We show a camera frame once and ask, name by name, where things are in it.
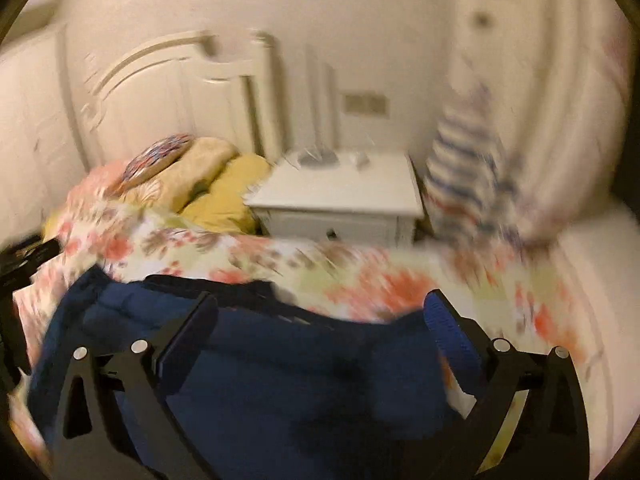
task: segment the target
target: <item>drawer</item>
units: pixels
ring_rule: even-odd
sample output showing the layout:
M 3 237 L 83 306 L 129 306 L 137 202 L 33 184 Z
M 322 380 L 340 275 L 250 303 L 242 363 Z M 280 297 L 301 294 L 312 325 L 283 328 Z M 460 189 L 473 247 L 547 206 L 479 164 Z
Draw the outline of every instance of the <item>drawer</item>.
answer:
M 269 234 L 278 238 L 394 246 L 398 233 L 396 217 L 272 210 L 259 212 L 258 216 Z

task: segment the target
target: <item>nightstand top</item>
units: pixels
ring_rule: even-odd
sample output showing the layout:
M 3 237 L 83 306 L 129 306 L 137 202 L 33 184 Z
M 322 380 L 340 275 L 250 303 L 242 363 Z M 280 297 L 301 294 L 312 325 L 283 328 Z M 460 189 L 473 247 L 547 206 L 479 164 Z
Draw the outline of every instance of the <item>nightstand top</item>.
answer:
M 404 153 L 367 153 L 369 163 L 358 170 L 350 152 L 339 152 L 339 166 L 299 169 L 281 160 L 252 196 L 249 207 L 349 212 L 421 218 L 422 200 L 414 168 Z

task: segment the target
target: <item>white headboard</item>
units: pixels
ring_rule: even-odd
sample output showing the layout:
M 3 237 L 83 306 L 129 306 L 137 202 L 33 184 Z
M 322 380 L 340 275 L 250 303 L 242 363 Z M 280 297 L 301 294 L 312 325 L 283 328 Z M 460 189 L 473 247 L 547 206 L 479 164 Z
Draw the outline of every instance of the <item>white headboard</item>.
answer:
M 229 140 L 270 162 L 282 154 L 272 41 L 254 32 L 250 58 L 216 62 L 207 31 L 163 36 L 123 56 L 94 85 L 82 123 L 103 162 L 131 158 L 176 133 Z

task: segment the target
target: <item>nightstand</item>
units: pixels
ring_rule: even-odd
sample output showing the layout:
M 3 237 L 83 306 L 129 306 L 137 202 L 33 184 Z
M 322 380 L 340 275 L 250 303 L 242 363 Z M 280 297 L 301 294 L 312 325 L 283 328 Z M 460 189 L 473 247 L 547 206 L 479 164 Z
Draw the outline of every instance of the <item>nightstand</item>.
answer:
M 274 237 L 409 247 L 424 217 L 411 161 L 404 153 L 368 156 L 359 170 L 348 152 L 319 169 L 281 160 L 245 204 Z

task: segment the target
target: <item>electrical socket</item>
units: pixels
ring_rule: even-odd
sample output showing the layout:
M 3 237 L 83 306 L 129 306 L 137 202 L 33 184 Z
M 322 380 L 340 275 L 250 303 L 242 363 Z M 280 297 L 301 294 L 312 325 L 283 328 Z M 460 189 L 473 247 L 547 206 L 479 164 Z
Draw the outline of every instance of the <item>electrical socket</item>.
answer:
M 343 109 L 347 114 L 389 117 L 389 99 L 375 92 L 349 92 L 342 94 Z

